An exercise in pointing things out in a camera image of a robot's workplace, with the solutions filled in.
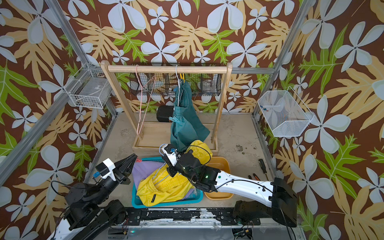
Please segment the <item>purple shorts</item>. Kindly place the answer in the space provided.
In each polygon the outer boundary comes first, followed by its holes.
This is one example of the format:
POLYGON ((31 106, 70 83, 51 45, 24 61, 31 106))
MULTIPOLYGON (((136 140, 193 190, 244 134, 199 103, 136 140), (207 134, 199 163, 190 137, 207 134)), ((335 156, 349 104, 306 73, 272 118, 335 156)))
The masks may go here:
POLYGON ((141 161, 135 162, 132 176, 136 189, 139 188, 139 184, 142 180, 145 180, 150 176, 155 170, 162 167, 164 163, 154 162, 154 161, 141 161))

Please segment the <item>yellow shorts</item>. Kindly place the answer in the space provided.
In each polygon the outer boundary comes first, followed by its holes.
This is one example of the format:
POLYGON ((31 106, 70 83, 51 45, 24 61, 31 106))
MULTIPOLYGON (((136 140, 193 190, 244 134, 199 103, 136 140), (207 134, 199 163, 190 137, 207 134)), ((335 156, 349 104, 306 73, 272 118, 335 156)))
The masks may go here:
POLYGON ((177 202, 195 191, 195 187, 183 175, 177 173, 171 177, 166 164, 155 169, 147 178, 141 179, 136 189, 137 196, 146 207, 177 202))

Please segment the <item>pink wire hanger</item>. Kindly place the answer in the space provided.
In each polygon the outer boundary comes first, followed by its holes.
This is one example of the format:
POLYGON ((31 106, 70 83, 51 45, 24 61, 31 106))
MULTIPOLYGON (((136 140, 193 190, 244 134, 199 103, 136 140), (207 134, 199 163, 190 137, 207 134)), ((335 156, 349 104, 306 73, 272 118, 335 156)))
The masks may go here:
POLYGON ((137 124, 137 135, 140 136, 142 128, 144 126, 144 120, 145 120, 145 117, 147 115, 147 110, 146 110, 144 113, 144 119, 142 120, 143 90, 144 90, 144 87, 146 87, 150 82, 152 82, 153 86, 154 86, 156 83, 156 77, 152 76, 152 78, 150 80, 148 80, 145 85, 143 85, 142 81, 139 77, 139 74, 138 74, 138 65, 136 65, 136 67, 135 67, 135 75, 138 79, 138 83, 140 86, 140 108, 139 108, 139 120, 138 120, 138 124, 137 124))

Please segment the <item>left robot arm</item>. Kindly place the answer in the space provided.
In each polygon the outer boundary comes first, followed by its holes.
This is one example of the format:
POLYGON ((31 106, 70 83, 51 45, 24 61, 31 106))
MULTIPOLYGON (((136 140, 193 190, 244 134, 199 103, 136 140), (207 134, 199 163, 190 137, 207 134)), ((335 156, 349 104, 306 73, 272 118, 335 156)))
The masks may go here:
POLYGON ((67 207, 48 239, 92 240, 105 229, 126 222, 128 212, 119 200, 112 200, 104 207, 101 204, 118 185, 130 184, 129 176, 137 159, 136 154, 115 163, 106 159, 95 167, 94 177, 100 177, 97 183, 70 186, 65 196, 67 207))

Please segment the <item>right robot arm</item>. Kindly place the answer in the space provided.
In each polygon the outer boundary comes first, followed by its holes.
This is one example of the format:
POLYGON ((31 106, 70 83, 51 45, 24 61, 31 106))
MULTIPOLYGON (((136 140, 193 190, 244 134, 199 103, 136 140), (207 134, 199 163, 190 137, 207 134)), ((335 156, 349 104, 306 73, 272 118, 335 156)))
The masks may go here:
POLYGON ((206 193, 230 193, 248 198, 237 201, 233 218, 242 225, 254 219, 272 218, 289 228, 297 227, 298 196, 280 178, 274 181, 256 181, 229 174, 207 165, 193 156, 193 152, 179 153, 172 145, 161 147, 162 158, 167 163, 167 171, 174 177, 183 175, 197 189, 206 193))

